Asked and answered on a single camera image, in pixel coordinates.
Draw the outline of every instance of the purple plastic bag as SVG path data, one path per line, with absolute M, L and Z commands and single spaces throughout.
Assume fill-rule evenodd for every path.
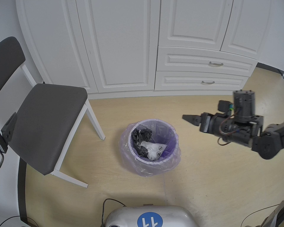
M 152 130 L 152 139 L 149 142 L 167 144 L 166 149 L 157 161 L 138 156 L 133 148 L 133 138 L 131 136 L 132 131 L 136 128 L 149 128 Z M 153 176 L 173 170 L 181 159 L 178 135 L 174 127 L 159 119 L 147 119 L 129 124 L 121 135 L 119 150 L 125 167 L 140 176 Z

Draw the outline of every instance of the crumpled black plastic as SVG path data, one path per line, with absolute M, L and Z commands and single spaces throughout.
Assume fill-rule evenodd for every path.
M 146 147 L 141 146 L 142 141 L 149 142 L 152 136 L 152 130 L 150 129 L 134 129 L 132 131 L 132 138 L 134 141 L 134 148 L 136 149 L 138 155 L 140 157 L 147 158 L 148 156 L 148 150 Z

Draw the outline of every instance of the drawer handle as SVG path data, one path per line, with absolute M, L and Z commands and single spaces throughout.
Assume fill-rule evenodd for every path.
M 215 81 L 213 81 L 213 82 L 204 82 L 204 81 L 202 81 L 201 83 L 205 83 L 205 84 L 214 84 L 214 83 L 215 83 Z
M 218 63 L 213 63 L 213 62 L 209 62 L 209 64 L 210 64 L 210 65 L 215 65 L 215 66 L 222 66 L 222 65 L 224 65 L 223 63 L 218 64 Z

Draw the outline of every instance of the wall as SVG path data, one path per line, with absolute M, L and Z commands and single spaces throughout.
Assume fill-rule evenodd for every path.
M 0 0 L 0 41 L 9 36 L 16 37 L 20 42 L 26 56 L 27 68 L 35 81 L 42 83 L 43 80 L 32 60 L 20 28 L 15 0 Z M 24 74 L 17 69 L 0 91 L 0 128 L 19 109 L 31 88 Z M 10 148 L 4 156 L 4 163 L 0 169 L 0 223 L 6 218 L 19 215 L 17 198 L 19 157 Z M 3 224 L 3 227 L 5 226 L 27 225 L 19 218 L 13 218 Z
M 284 1 L 275 0 L 270 31 L 258 62 L 284 70 Z

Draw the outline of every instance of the drawer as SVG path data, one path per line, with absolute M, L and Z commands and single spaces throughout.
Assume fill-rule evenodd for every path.
M 256 64 L 255 59 L 222 51 L 190 47 L 159 47 L 157 71 L 210 72 L 251 76 Z
M 206 72 L 157 71 L 155 90 L 240 90 L 248 77 Z

